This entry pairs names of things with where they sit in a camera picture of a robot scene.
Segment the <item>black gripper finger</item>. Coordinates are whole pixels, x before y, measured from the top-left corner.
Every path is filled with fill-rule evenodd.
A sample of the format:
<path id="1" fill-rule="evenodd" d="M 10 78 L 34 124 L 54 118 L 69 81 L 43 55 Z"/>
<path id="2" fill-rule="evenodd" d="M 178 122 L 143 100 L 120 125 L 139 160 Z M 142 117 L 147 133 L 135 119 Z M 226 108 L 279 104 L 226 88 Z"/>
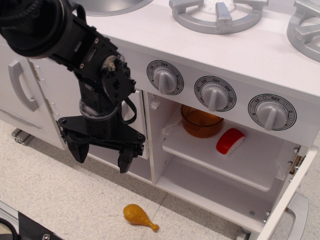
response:
<path id="1" fill-rule="evenodd" d="M 88 143 L 78 143 L 72 140 L 67 140 L 67 146 L 71 152 L 74 159 L 79 163 L 84 163 L 88 155 L 89 144 Z"/>
<path id="2" fill-rule="evenodd" d="M 127 173 L 133 161 L 133 153 L 131 151 L 120 151 L 117 164 L 121 174 Z"/>

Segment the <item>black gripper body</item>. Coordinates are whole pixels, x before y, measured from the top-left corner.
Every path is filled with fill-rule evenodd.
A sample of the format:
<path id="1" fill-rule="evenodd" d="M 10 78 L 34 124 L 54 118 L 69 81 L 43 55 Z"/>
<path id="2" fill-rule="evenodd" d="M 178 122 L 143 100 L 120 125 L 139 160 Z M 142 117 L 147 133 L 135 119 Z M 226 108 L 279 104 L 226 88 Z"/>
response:
<path id="1" fill-rule="evenodd" d="M 122 119 L 118 111 L 107 120 L 97 121 L 87 119 L 84 116 L 68 116 L 58 120 L 61 128 L 61 137 L 67 143 L 72 140 L 76 143 L 88 143 L 90 145 L 112 149 L 116 151 L 131 151 L 133 158 L 142 156 L 146 137 L 143 133 L 130 126 L 137 119 L 137 112 L 133 110 L 134 117 L 129 123 Z"/>

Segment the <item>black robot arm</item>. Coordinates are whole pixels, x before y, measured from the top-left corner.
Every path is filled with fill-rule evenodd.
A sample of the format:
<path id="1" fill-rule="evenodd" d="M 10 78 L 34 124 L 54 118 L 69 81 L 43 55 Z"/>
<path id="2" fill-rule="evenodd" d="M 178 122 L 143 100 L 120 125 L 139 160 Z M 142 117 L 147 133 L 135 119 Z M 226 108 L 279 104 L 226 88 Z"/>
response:
<path id="1" fill-rule="evenodd" d="M 144 151 L 145 136 L 124 120 L 122 103 L 136 111 L 129 96 L 135 80 L 118 48 L 86 21 L 82 5 L 67 0 L 3 0 L 0 33 L 20 56 L 49 58 L 73 72 L 80 90 L 79 116 L 58 120 L 61 137 L 83 163 L 91 145 L 117 150 L 121 173 Z"/>

